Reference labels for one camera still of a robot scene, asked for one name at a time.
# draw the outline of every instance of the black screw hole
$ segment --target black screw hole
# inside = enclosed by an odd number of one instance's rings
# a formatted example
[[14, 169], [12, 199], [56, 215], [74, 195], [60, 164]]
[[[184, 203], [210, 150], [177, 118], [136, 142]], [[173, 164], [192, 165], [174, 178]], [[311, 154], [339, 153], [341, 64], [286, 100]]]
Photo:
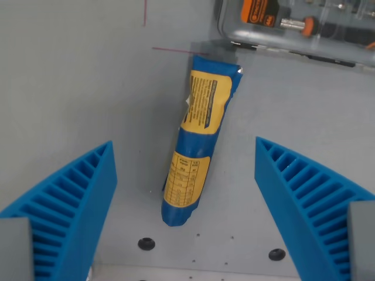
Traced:
[[268, 257], [270, 258], [270, 260], [278, 262], [284, 259], [286, 255], [287, 254], [285, 253], [283, 249], [273, 249], [268, 254]]
[[144, 251], [151, 251], [155, 247], [155, 241], [148, 237], [142, 238], [138, 241], [138, 247]]

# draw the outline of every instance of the pink line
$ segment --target pink line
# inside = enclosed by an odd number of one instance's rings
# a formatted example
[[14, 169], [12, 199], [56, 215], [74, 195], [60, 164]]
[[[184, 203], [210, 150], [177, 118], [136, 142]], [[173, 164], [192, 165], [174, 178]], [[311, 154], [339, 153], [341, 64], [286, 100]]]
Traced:
[[167, 48], [159, 48], [159, 47], [152, 47], [153, 50], [160, 50], [160, 51], [169, 51], [169, 52], [177, 52], [177, 53], [185, 53], [185, 54], [199, 54], [201, 56], [208, 56], [208, 53], [199, 53], [193, 51], [186, 51], [186, 50], [178, 50], [178, 49], [167, 49]]
[[146, 26], [147, 23], [147, 0], [145, 0], [145, 10], [143, 15], [143, 27]]

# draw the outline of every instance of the yellow label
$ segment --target yellow label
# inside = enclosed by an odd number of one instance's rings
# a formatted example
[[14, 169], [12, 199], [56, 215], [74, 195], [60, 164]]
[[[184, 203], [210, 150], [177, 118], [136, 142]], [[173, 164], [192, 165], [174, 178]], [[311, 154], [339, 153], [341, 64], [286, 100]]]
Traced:
[[211, 135], [218, 130], [224, 107], [230, 98], [229, 76], [192, 70], [190, 105], [181, 127], [193, 133]]
[[203, 190], [210, 165], [210, 158], [189, 158], [174, 152], [164, 199], [175, 207], [187, 207], [195, 203]]

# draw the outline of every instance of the tube package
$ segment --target tube package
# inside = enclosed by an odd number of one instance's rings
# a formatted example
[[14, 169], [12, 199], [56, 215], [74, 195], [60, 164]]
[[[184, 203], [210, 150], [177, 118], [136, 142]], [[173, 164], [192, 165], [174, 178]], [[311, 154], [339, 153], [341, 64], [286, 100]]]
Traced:
[[221, 122], [241, 78], [238, 65], [193, 58], [189, 109], [179, 129], [162, 203], [163, 221], [171, 227], [183, 225], [199, 204]]

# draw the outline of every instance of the clear plastic box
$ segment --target clear plastic box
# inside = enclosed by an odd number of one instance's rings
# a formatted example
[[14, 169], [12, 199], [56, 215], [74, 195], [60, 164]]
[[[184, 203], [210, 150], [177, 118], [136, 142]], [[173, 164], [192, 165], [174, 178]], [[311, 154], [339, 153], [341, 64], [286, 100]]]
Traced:
[[247, 47], [375, 67], [375, 0], [223, 0], [219, 31]]

